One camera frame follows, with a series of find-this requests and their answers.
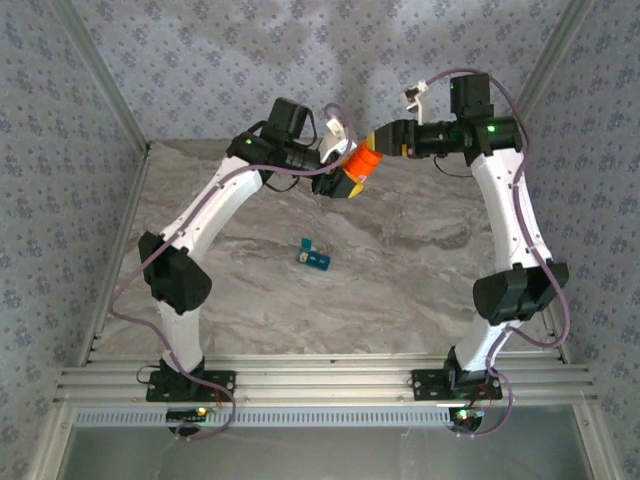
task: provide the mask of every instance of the marble surface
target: marble surface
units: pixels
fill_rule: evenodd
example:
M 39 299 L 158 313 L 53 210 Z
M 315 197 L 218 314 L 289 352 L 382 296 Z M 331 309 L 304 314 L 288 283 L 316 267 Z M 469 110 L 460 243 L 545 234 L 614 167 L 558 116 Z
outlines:
M 214 174 L 226 143 L 154 144 L 118 283 L 139 265 L 137 240 L 176 218 Z M 466 173 L 462 158 L 442 161 Z M 286 185 L 287 178 L 274 178 Z M 445 353 L 474 314 L 475 279 L 493 270 L 493 242 L 473 179 L 429 160 L 386 158 L 355 199 L 266 188 L 225 226 L 203 262 L 212 293 L 202 307 L 205 353 Z M 331 255 L 327 272 L 295 261 L 302 237 Z M 160 323 L 140 278 L 119 310 Z M 526 327 L 544 337 L 539 319 Z M 108 317 L 101 353 L 161 351 L 148 329 Z M 512 339 L 512 349 L 527 349 Z

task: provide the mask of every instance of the vent grille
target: vent grille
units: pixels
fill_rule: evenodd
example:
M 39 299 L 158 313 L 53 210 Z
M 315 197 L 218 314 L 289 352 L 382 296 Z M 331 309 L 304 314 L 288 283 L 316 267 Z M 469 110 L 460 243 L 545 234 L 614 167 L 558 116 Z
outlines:
M 76 427 L 164 427 L 166 409 L 79 409 Z M 207 414 L 203 426 L 225 423 L 230 412 Z M 434 427 L 449 425 L 446 408 L 242 408 L 234 427 Z

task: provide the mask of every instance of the patterned wallpaper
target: patterned wallpaper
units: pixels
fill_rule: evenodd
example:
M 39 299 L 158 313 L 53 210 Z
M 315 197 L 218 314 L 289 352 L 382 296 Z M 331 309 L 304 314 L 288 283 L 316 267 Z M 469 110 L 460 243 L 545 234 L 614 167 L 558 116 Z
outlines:
M 77 361 L 138 155 L 48 3 L 0 1 L 0 478 Z
M 589 13 L 533 116 L 528 174 L 568 261 L 570 351 L 591 365 L 623 467 L 640 479 L 640 4 Z
M 146 137 L 229 138 L 278 96 L 353 111 L 361 135 L 451 66 L 515 94 L 566 0 L 74 0 Z M 434 114 L 449 112 L 445 85 Z

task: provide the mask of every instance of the enclosure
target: enclosure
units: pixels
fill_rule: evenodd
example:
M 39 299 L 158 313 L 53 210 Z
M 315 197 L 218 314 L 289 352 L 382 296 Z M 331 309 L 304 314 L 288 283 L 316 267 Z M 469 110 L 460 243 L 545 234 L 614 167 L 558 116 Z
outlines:
M 636 2 L 0 10 L 2 478 L 640 478 Z M 142 234 L 182 214 L 276 98 L 308 106 L 320 136 L 337 102 L 362 140 L 411 118 L 402 92 L 453 67 L 490 72 L 517 99 L 538 224 L 571 275 L 568 342 L 548 351 L 512 338 L 498 356 L 516 395 L 505 428 L 457 438 L 448 405 L 421 405 L 407 385 L 468 330 L 494 238 L 462 155 L 387 156 L 355 198 L 316 195 L 308 180 L 261 188 L 216 236 L 201 263 L 213 286 L 200 344 L 208 365 L 238 372 L 244 416 L 218 438 L 176 443 L 168 406 L 147 403 L 136 381 L 163 345 L 107 312 L 140 265 Z M 452 118 L 446 79 L 428 100 L 429 121 Z M 296 261 L 303 238 L 329 270 Z M 141 279 L 118 308 L 160 324 Z M 552 303 L 523 329 L 553 341 L 562 317 Z M 493 402 L 484 422 L 506 405 Z M 323 413 L 336 416 L 309 420 Z

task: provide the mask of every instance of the orange object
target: orange object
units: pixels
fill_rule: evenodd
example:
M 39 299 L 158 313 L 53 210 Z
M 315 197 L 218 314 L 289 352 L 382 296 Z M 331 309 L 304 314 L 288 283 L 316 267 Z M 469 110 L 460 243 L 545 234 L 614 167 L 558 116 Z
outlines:
M 352 180 L 364 183 L 376 169 L 382 157 L 381 153 L 371 150 L 364 143 L 361 143 L 344 163 L 342 169 Z

